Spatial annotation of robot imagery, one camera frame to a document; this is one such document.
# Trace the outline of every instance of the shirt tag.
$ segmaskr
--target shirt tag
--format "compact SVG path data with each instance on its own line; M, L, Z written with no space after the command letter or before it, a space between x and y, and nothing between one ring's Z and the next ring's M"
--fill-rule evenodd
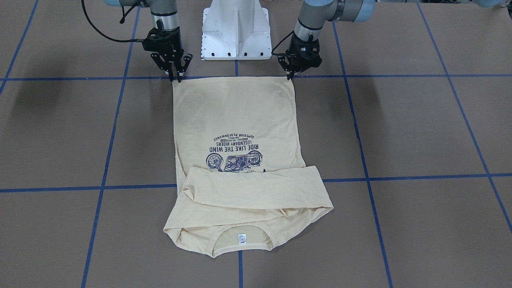
M238 234L238 245L245 245L247 244L247 237L245 234Z

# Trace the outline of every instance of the white plastic bracket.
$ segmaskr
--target white plastic bracket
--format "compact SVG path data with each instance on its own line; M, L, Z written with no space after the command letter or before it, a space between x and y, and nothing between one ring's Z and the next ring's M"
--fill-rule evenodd
M258 0L213 0L203 11L201 59L270 59L268 10Z

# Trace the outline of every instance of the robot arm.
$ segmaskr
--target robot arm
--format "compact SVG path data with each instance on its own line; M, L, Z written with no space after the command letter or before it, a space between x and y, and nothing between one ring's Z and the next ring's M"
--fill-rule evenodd
M318 36L325 21L366 21L374 6L374 0L305 0L295 29L287 36L292 35L288 50L280 54L273 52L277 46L272 50L286 71L286 77L292 79L295 73L320 66Z
M174 78L172 64L176 68L176 78L181 82L183 73L192 60L181 46L180 25L176 0L104 0L107 5L149 7L153 17L153 28L142 41L145 51L153 52L151 58L160 70Z

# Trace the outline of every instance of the gray surface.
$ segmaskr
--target gray surface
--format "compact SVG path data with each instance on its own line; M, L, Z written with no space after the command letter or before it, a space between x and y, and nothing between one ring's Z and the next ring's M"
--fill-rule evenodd
M2 4L2 24L9 24L0 32L0 77L33 4ZM209 4L178 1L183 46L194 55L186 76L235 76L236 67L238 75L285 75L275 57L201 61ZM106 34L132 35L136 12L118 25L119 8L86 5ZM275 45L295 26L301 2L262 5ZM421 7L448 73L512 73L505 54L512 21L504 9ZM512 228L495 194L510 216L512 75L451 78L485 164L502 173L490 175L494 191L417 5L378 3L368 22L335 25L352 105L330 23L320 36L322 66L293 80L306 164L335 179L326 181L342 181L326 183L335 209L272 252L244 251L239 263L238 253L211 259L178 249L162 232L176 199L169 188L176 181L172 88L166 79L147 79L165 77L149 52L135 43L128 57L129 44L97 35L79 2L39 1L0 95L0 286L512 286ZM141 9L137 37L152 26ZM123 77L126 68L141 78L50 78ZM425 179L405 180L411 177Z
M0 286L80 287L98 191L0 194Z
M512 235L486 178L372 183L394 287L508 287Z
M244 287L388 287L366 183L326 188L332 212L271 252L244 251Z

